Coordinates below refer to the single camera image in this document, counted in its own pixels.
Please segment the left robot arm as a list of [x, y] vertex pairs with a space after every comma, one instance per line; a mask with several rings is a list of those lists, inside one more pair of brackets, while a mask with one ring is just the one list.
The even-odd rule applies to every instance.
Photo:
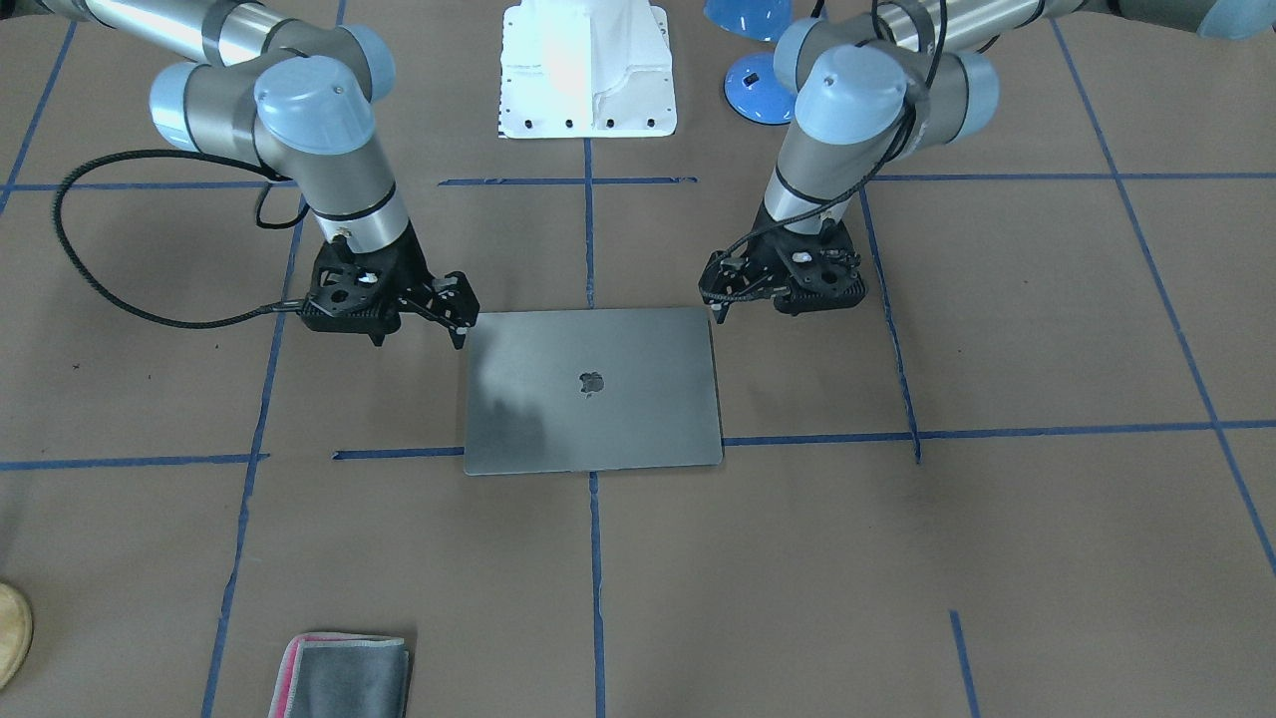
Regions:
[[715, 321], [763, 300], [787, 315], [861, 304], [849, 204], [889, 161], [990, 122], [1000, 82], [985, 45], [1077, 11], [1226, 40], [1258, 34], [1275, 13], [1271, 1], [877, 1], [841, 23], [794, 22], [772, 60], [795, 108], [769, 186], [752, 231], [699, 277]]

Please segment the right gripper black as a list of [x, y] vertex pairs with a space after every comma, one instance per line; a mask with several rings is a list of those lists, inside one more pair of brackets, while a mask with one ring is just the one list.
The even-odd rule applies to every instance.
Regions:
[[375, 251], [355, 251], [348, 236], [337, 233], [324, 242], [324, 260], [353, 263], [387, 273], [393, 304], [370, 310], [366, 335], [382, 347], [402, 326], [399, 312], [415, 312], [447, 328], [456, 349], [464, 349], [466, 337], [478, 321], [478, 298], [463, 272], [433, 277], [413, 228]]

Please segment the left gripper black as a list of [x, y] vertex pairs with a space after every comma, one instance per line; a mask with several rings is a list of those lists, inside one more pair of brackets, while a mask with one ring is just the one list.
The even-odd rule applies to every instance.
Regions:
[[789, 224], [753, 237], [753, 259], [712, 253], [698, 281], [716, 324], [734, 304], [769, 298], [775, 281], [792, 289], [849, 289], [857, 283], [857, 253], [843, 221], [818, 219], [815, 233]]

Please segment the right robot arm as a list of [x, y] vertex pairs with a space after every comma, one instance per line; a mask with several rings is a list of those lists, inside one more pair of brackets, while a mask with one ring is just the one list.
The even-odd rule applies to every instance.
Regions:
[[396, 87], [396, 59], [366, 26], [323, 29], [259, 1], [5, 1], [3, 18], [59, 15], [168, 48], [181, 62], [151, 87], [165, 150], [130, 150], [73, 170], [51, 214], [70, 263], [110, 304], [145, 321], [167, 318], [108, 292], [70, 245], [63, 204], [78, 179], [130, 159], [191, 159], [295, 181], [300, 216], [324, 235], [302, 298], [251, 309], [293, 312], [311, 332], [359, 333], [382, 346], [412, 312], [464, 346], [478, 300], [464, 273], [434, 275], [396, 173], [376, 136], [374, 106]]

